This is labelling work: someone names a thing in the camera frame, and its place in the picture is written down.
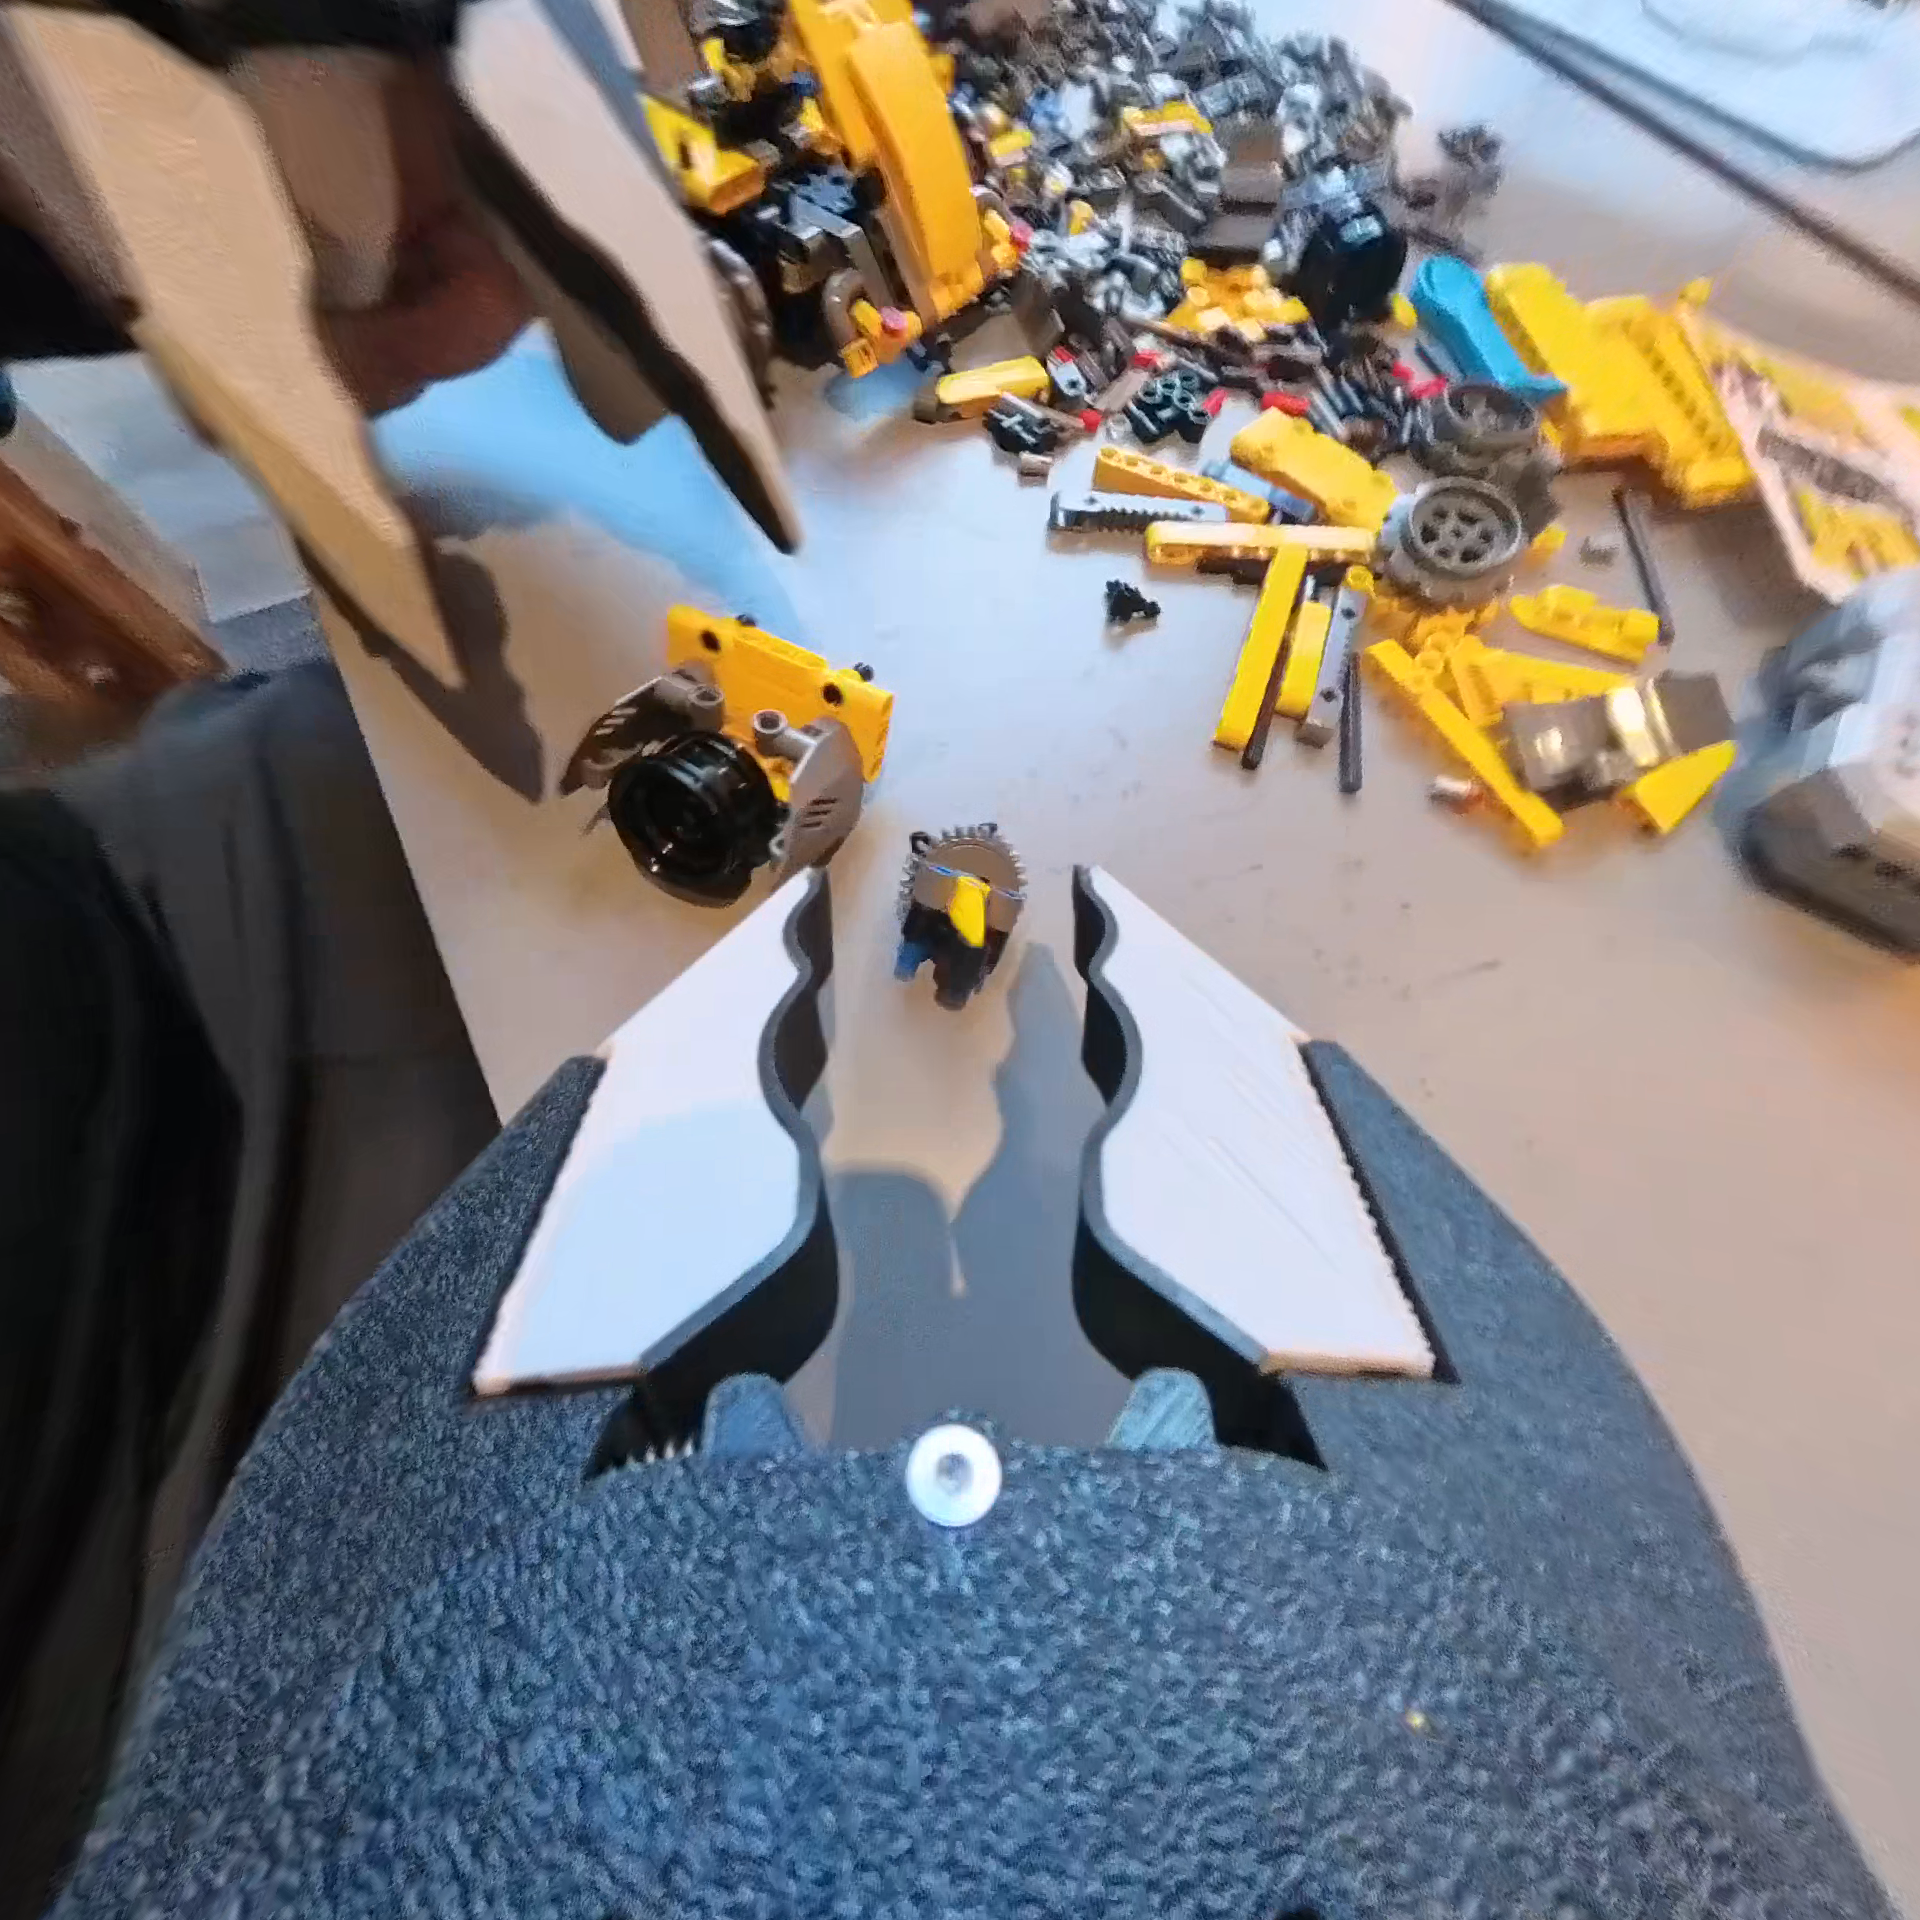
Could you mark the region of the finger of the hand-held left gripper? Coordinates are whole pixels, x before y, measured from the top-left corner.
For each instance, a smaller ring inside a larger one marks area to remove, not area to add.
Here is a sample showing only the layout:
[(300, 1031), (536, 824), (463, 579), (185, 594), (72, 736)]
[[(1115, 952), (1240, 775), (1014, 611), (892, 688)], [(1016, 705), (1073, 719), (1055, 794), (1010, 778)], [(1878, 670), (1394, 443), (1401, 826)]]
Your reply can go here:
[(129, 18), (6, 3), (6, 163), (327, 599), (457, 680), (433, 566), (324, 350), (313, 255), (243, 93)]
[(794, 553), (800, 514), (729, 290), (594, 3), (463, 3), (448, 82), (472, 192), (588, 415), (619, 443), (683, 421), (738, 507)]

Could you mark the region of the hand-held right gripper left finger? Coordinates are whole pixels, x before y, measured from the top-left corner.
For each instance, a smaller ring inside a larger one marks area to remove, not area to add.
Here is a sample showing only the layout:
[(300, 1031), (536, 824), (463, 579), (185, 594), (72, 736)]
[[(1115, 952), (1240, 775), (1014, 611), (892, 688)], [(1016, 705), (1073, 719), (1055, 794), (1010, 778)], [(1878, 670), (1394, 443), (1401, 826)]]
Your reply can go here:
[(780, 883), (599, 1047), (472, 1369), (475, 1395), (792, 1377), (836, 1311), (826, 1168), (826, 870)]

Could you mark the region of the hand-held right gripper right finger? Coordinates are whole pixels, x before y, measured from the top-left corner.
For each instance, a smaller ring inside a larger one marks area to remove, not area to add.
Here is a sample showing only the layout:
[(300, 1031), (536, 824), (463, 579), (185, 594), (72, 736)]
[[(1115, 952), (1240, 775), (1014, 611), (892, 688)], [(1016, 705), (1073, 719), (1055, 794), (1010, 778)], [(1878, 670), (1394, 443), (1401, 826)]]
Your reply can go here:
[(1307, 1035), (1100, 865), (1073, 870), (1083, 1066), (1102, 1098), (1079, 1221), (1114, 1361), (1154, 1311), (1255, 1377), (1434, 1379), (1439, 1352), (1307, 1062)]

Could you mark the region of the yellow black wheel brick assembly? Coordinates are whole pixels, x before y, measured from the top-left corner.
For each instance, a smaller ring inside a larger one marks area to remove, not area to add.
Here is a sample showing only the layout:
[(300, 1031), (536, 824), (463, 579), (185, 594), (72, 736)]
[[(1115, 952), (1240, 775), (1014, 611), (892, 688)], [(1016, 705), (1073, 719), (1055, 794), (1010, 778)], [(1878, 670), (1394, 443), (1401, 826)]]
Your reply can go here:
[(744, 614), (673, 605), (664, 666), (593, 719), (561, 777), (636, 870), (695, 905), (823, 867), (881, 778), (896, 694)]

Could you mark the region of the grey gear brick assembly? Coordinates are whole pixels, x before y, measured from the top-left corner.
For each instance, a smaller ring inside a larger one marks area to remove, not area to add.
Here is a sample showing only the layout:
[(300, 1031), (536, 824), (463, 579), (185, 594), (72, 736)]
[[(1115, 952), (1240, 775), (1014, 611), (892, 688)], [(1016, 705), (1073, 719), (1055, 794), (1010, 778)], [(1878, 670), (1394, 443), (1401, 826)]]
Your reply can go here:
[(915, 830), (896, 895), (896, 978), (931, 971), (935, 1003), (964, 1009), (1014, 941), (1024, 881), (1019, 853), (992, 821)]

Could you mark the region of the person's left forearm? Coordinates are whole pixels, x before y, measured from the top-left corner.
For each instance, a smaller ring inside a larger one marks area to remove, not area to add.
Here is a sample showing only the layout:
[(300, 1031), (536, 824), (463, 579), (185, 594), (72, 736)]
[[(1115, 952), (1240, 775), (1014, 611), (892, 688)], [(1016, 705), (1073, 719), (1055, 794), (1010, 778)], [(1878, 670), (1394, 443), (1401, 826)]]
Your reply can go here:
[(70, 279), (23, 224), (3, 216), (3, 360), (40, 362), (134, 352), (129, 330)]

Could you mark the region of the grey desk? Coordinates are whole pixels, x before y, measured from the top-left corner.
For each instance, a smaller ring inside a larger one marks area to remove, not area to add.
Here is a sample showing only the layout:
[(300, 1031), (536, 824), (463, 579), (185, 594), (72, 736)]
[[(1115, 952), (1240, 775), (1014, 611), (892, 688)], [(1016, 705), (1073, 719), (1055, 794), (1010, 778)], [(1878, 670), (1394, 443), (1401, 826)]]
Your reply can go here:
[[(787, 559), (664, 423), (619, 448), (537, 330), (375, 443), (497, 587), (481, 694), (443, 728), (343, 646), (343, 675), (500, 1112), (599, 1042), (738, 911), (657, 894), (561, 755), (649, 663), (671, 603), (753, 611), (896, 693), (871, 809), (835, 859), (823, 1160), (840, 1318), (800, 1373), (818, 1435), (870, 1445), (976, 1407), (1090, 1439), (1120, 1379), (1067, 1296), (1079, 1064), (1071, 870), (1110, 867), (1355, 1059), (1558, 1263), (1644, 1377), (1737, 1549), (1816, 1762), (1916, 1915), (1916, 967), (1760, 888), (1713, 810), (1612, 807), (1527, 854), (1427, 797), (1434, 755), (1364, 703), (1362, 790), (1217, 725), (1255, 595), (1047, 536), (915, 376), (783, 367), (807, 523)], [(1120, 577), (1161, 605), (1112, 629)], [(960, 1011), (903, 982), (915, 830), (998, 822), (1024, 911)]]

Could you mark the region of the person's left hand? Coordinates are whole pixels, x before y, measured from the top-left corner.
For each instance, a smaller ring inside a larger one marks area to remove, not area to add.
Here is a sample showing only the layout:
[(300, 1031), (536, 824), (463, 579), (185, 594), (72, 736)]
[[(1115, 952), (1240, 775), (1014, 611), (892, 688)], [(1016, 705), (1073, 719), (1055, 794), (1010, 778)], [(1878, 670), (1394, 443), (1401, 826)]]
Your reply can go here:
[(459, 209), (407, 233), (390, 293), (321, 312), (332, 362), (363, 415), (489, 367), (534, 320), (522, 275), (492, 233)]

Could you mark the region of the yellow toy vehicle partly built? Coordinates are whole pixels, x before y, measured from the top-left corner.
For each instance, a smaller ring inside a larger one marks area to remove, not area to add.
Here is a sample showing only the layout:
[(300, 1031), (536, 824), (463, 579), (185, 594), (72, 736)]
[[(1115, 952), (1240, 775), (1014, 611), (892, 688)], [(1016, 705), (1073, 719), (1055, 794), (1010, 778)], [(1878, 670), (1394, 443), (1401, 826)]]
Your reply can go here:
[(1019, 274), (910, 3), (697, 3), (692, 41), (640, 107), (759, 382), (929, 362)]

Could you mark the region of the long yellow holed beam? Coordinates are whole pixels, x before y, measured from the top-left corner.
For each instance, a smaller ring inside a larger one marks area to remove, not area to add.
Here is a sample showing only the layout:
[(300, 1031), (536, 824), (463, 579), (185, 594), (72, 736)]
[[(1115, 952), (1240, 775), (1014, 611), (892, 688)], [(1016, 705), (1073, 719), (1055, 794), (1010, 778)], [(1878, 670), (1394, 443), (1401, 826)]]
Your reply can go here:
[(1265, 713), (1270, 685), (1280, 663), (1282, 643), (1306, 585), (1310, 554), (1300, 546), (1279, 550), (1262, 576), (1255, 608), (1242, 637), (1232, 680), (1211, 733), (1222, 752), (1243, 753)]

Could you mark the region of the grey toothed rack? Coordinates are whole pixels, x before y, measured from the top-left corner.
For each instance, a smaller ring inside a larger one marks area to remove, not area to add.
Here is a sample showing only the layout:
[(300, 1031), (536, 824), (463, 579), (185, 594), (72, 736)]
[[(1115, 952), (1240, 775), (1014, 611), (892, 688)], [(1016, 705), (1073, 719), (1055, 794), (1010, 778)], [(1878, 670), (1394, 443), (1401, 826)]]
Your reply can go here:
[(1335, 587), (1312, 696), (1295, 728), (1296, 741), (1306, 746), (1326, 746), (1337, 736), (1347, 705), (1355, 637), (1375, 600), (1375, 590), (1375, 570), (1361, 563), (1348, 566)]
[(1115, 490), (1055, 490), (1047, 503), (1047, 536), (1145, 535), (1154, 523), (1225, 525), (1225, 505), (1184, 496), (1129, 496)]

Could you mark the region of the person's dark clothed body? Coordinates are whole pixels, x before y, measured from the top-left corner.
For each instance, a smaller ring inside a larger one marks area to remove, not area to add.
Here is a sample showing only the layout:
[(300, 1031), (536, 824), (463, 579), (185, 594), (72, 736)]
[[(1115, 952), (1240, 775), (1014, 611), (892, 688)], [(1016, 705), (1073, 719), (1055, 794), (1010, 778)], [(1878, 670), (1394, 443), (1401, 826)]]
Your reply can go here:
[(271, 1405), (495, 1130), (332, 663), (6, 789), (6, 1915), (64, 1880)]

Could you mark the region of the dark grey sprocket wheel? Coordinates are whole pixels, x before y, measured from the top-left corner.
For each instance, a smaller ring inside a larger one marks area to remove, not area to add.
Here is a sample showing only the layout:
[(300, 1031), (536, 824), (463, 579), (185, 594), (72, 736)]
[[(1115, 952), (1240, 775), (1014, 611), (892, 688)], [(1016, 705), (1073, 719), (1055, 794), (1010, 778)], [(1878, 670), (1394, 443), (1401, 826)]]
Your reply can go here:
[(1561, 470), (1544, 406), (1480, 378), (1444, 382), (1439, 393), (1419, 400), (1408, 430), (1408, 453), (1428, 472), (1502, 485), (1523, 472)]

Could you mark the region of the blue curved brick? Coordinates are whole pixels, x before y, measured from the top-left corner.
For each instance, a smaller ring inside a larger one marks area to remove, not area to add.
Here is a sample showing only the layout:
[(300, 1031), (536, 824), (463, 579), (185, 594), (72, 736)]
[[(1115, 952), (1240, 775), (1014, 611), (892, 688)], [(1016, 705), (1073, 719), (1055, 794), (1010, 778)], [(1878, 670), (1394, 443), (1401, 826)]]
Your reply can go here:
[(1497, 385), (1536, 406), (1568, 393), (1561, 378), (1527, 365), (1465, 258), (1428, 254), (1410, 275), (1408, 299), (1422, 336), (1440, 350), (1455, 376)]

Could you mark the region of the yellow printed instruction booklet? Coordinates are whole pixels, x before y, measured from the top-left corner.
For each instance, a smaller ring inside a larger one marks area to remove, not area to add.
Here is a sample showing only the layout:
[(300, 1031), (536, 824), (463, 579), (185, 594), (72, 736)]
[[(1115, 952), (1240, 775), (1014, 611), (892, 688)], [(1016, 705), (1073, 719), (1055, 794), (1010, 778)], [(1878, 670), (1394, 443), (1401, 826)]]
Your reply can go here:
[(1919, 385), (1768, 345), (1706, 307), (1673, 314), (1756, 478), (1798, 579), (1826, 605), (1919, 563)]

